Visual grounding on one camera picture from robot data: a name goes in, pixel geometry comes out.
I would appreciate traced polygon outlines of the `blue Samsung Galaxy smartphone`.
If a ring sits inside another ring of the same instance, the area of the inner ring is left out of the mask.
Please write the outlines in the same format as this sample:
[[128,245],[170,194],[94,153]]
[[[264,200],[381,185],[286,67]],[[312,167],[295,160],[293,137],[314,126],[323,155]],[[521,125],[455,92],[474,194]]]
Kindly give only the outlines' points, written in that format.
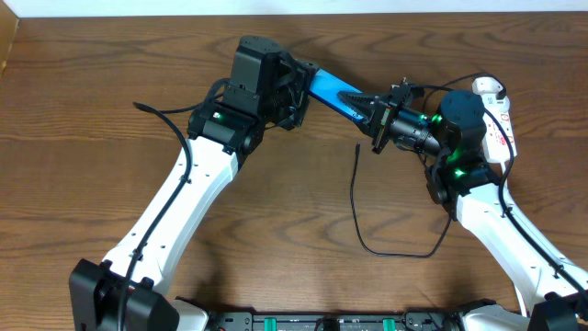
[[347,92],[360,93],[360,90],[323,69],[319,69],[316,72],[309,88],[309,94],[311,97],[319,100],[324,105],[352,122],[360,123],[367,117],[346,105],[346,103],[344,103],[339,97],[340,93]]

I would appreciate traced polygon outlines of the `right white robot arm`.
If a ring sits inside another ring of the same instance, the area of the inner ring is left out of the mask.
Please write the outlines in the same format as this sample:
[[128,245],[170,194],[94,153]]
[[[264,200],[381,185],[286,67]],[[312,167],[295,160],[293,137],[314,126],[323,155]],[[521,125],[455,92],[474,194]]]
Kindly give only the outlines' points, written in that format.
[[443,86],[435,114],[412,109],[425,86],[402,82],[386,94],[337,87],[326,103],[372,140],[418,154],[426,187],[449,218],[470,231],[509,277],[520,313],[493,301],[465,305],[435,330],[579,330],[587,324],[587,272],[529,221],[507,181],[516,157],[510,101],[495,77],[474,78],[469,90]]

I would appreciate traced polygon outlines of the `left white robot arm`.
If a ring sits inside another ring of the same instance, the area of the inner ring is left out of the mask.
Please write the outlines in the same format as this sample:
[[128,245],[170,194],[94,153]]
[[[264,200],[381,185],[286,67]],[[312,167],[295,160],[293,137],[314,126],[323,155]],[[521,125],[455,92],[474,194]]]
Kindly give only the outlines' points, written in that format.
[[82,259],[69,278],[77,330],[203,330],[208,313],[169,301],[177,266],[207,210],[231,183],[266,130],[299,127],[317,65],[274,41],[244,36],[230,77],[187,108],[182,149],[140,219],[96,264]]

